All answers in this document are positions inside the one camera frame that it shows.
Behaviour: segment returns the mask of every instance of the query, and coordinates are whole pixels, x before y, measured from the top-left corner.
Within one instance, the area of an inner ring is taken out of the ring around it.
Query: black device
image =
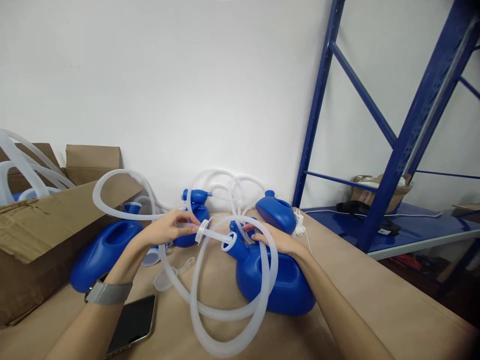
[[[360,220],[362,223],[364,220],[356,214],[367,215],[370,211],[370,206],[364,202],[358,200],[351,200],[347,202],[339,202],[336,205],[337,211],[340,213],[347,213],[352,215],[354,218]],[[383,217],[384,223],[379,225],[378,232],[383,235],[388,235],[391,237],[397,236],[402,229],[399,225],[393,223],[388,217]]]
[[[133,344],[138,344],[152,335],[156,301],[155,295],[149,295],[123,306],[115,333],[106,352],[106,358],[128,349]]]

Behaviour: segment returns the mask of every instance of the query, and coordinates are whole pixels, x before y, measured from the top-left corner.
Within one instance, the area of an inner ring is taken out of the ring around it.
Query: smartphone
[[[123,306],[105,358],[118,354],[152,335],[156,302],[157,297],[149,295]]]

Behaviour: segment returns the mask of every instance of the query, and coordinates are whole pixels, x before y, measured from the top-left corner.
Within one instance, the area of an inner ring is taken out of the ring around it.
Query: wooden table
[[[304,214],[314,257],[396,359],[462,359],[477,330],[390,270]],[[306,244],[306,237],[300,241]],[[235,260],[211,240],[200,273],[198,298],[218,309],[246,304],[235,282]],[[175,248],[172,266],[181,267],[199,246]],[[153,279],[162,264],[142,267],[128,301],[155,292]],[[180,275],[189,289],[193,268]],[[61,289],[17,326],[0,330],[0,359],[41,359],[83,306],[83,295],[70,285]],[[238,335],[249,319],[203,319],[218,341]],[[195,336],[190,308],[175,288],[158,293],[152,337],[115,359],[211,359]],[[237,359],[341,359],[319,307],[304,316],[267,312],[256,337]]]

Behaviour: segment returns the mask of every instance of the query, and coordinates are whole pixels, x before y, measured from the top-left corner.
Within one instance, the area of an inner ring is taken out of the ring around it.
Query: white wall
[[[292,199],[330,1],[0,3],[0,124],[120,146],[157,197],[207,168]]]
[[[350,0],[337,43],[398,135],[452,0]],[[480,89],[480,51],[463,74]],[[480,176],[480,101],[459,84],[419,170]],[[309,169],[352,179],[381,174],[391,148],[334,58]],[[417,173],[405,201],[435,211],[480,201],[479,181]],[[308,177],[301,206],[346,200],[348,186]]]
[[[453,0],[349,0],[338,44],[398,134]],[[120,146],[178,204],[219,167],[292,199],[327,26],[327,0],[2,1],[1,126],[33,142]],[[480,51],[465,77],[480,89]],[[480,102],[459,85],[421,169],[480,174]],[[334,59],[310,169],[383,172],[391,149]],[[476,180],[417,174],[406,201],[480,201]],[[347,186],[309,177],[302,206]]]

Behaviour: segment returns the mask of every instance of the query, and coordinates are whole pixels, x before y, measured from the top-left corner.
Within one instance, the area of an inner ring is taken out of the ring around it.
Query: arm
[[[392,354],[338,291],[308,249],[290,235],[264,224],[270,231],[278,251],[293,257],[300,266],[315,295],[323,317],[346,360],[393,359]],[[252,225],[243,227],[246,231]],[[262,234],[252,239],[268,244]]]
[[[104,283],[129,284],[133,281],[147,251],[155,245],[192,234],[196,227],[176,227],[177,222],[200,225],[191,212],[172,210],[147,226],[127,245]],[[46,360],[103,360],[122,312],[123,304],[87,303],[46,356]]]

